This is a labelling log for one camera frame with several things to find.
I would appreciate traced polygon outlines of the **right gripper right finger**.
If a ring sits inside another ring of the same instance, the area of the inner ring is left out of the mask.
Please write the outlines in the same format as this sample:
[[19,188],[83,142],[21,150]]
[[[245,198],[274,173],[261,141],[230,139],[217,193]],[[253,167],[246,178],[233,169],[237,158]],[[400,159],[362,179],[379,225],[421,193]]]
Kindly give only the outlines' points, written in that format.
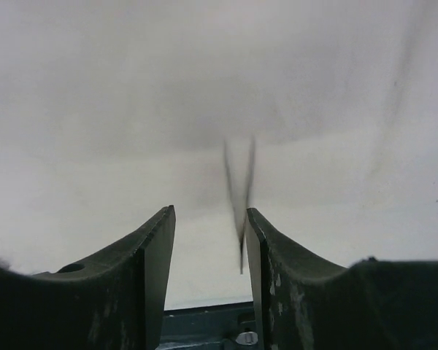
[[438,261],[345,268],[254,208],[245,235],[261,349],[438,349]]

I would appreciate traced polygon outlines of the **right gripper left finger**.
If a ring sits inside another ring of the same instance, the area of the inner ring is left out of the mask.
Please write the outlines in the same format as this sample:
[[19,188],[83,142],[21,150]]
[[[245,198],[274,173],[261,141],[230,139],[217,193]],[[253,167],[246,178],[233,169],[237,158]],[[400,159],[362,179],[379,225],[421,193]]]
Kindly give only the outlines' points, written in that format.
[[55,273],[0,267],[0,349],[155,349],[175,230],[173,206]]

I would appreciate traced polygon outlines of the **steel tweezers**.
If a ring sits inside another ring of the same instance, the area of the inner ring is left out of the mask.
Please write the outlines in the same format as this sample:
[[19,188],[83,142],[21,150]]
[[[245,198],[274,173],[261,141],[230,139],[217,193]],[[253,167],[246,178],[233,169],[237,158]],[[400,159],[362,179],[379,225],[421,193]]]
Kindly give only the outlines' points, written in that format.
[[251,137],[250,148],[248,153],[247,173],[245,177],[245,187],[242,192],[234,187],[231,166],[228,158],[228,144],[223,142],[223,164],[226,175],[226,188],[229,203],[234,218],[234,226],[239,244],[239,272],[243,274],[244,269],[244,244],[245,244],[245,224],[247,219],[247,208],[250,205],[251,193],[256,163],[256,138]]

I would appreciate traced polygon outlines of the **beige surgical wrap cloth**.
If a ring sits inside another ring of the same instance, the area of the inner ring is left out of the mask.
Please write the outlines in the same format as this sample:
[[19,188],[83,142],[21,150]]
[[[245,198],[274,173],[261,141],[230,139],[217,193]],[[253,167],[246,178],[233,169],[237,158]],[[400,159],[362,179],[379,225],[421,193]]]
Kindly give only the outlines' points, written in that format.
[[174,205],[166,305],[250,299],[253,205],[340,265],[438,260],[438,1],[0,1],[0,265],[56,271]]

